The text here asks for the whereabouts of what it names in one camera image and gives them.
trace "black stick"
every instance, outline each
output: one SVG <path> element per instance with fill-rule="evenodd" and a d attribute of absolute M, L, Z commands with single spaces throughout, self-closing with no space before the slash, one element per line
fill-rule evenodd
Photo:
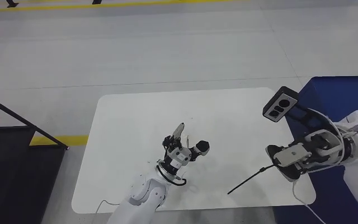
<path fill-rule="evenodd" d="M 259 171 L 257 171 L 255 174 L 253 174 L 252 176 L 250 176 L 249 178 L 247 178 L 246 180 L 244 180 L 241 184 L 237 185 L 234 189 L 232 189 L 231 191 L 229 191 L 228 194 L 231 194 L 231 192 L 233 192 L 234 190 L 236 190 L 239 186 L 242 186 L 244 183 L 248 182 L 249 180 L 251 180 L 252 178 L 254 178 L 257 174 L 264 172 L 265 170 L 274 167 L 275 165 L 270 165 L 270 166 L 266 166 L 261 168 Z"/>

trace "floor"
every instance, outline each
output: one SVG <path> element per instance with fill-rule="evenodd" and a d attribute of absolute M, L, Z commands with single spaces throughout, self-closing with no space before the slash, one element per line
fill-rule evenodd
<path fill-rule="evenodd" d="M 0 102 L 52 135 L 88 134 L 107 94 L 287 86 L 358 74 L 357 0 L 251 0 L 0 13 Z M 17 122 L 0 113 L 0 125 Z M 43 223 L 91 223 L 66 153 Z M 100 214 L 95 223 L 105 223 Z M 271 208 L 160 212 L 153 223 L 274 223 Z"/>

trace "yellow floor stripe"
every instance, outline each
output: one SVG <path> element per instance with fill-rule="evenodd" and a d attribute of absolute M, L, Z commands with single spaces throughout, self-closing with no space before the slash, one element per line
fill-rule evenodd
<path fill-rule="evenodd" d="M 87 144 L 88 136 L 55 136 L 55 138 L 67 146 L 84 146 Z M 31 140 L 31 146 L 41 146 L 47 144 L 56 144 L 43 136 L 34 136 Z"/>
<path fill-rule="evenodd" d="M 183 3 L 208 3 L 208 2 L 234 2 L 234 1 L 250 1 L 250 0 L 169 0 L 169 1 L 151 1 L 151 2 L 123 2 L 110 4 L 84 4 L 72 6 L 29 6 L 16 8 L 0 8 L 0 11 L 30 11 L 30 10 L 73 10 L 84 8 L 107 8 L 107 7 L 127 7 L 127 6 L 148 6 L 156 4 L 183 4 Z"/>

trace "yellow line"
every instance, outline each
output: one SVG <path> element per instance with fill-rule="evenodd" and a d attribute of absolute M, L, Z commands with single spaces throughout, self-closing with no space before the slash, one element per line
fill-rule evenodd
<path fill-rule="evenodd" d="M 88 136 L 56 136 L 57 140 L 65 143 L 67 146 L 83 146 L 87 144 Z M 41 146 L 47 144 L 56 144 L 43 136 L 34 136 L 31 140 L 31 146 Z"/>
<path fill-rule="evenodd" d="M 63 3 L 70 2 L 70 3 L 72 3 L 72 2 L 80 2 L 80 1 L 83 2 L 84 0 L 28 0 L 28 1 L 14 1 L 14 2 L 18 2 L 19 6 L 20 6 L 21 4 L 31 4 L 31 3 L 52 3 L 52 2 L 63 2 Z M 2 4 L 8 6 L 7 2 L 0 2 L 0 5 L 2 5 Z"/>
<path fill-rule="evenodd" d="M 169 0 L 169 1 L 152 1 L 152 2 L 123 2 L 110 4 L 84 4 L 72 6 L 30 6 L 16 8 L 0 8 L 0 11 L 30 11 L 30 10 L 73 10 L 83 8 L 108 8 L 108 7 L 127 7 L 127 6 L 148 6 L 156 4 L 183 4 L 183 3 L 207 3 L 207 2 L 234 2 L 250 0 Z"/>

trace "black ring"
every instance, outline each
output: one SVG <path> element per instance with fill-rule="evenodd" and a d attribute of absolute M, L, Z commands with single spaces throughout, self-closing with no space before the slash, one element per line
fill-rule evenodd
<path fill-rule="evenodd" d="M 168 178 L 163 174 L 163 172 L 161 171 L 161 168 L 159 167 L 159 165 L 157 165 L 157 169 L 158 169 L 158 171 L 161 173 L 161 175 L 164 177 L 164 179 L 166 179 L 169 183 L 171 183 L 171 184 L 173 184 L 173 185 L 175 185 L 175 186 L 184 186 L 184 185 L 186 184 L 186 179 L 185 179 L 185 178 L 182 179 L 182 180 L 184 181 L 183 183 L 178 184 L 178 183 L 175 183 L 174 181 L 168 179 Z"/>

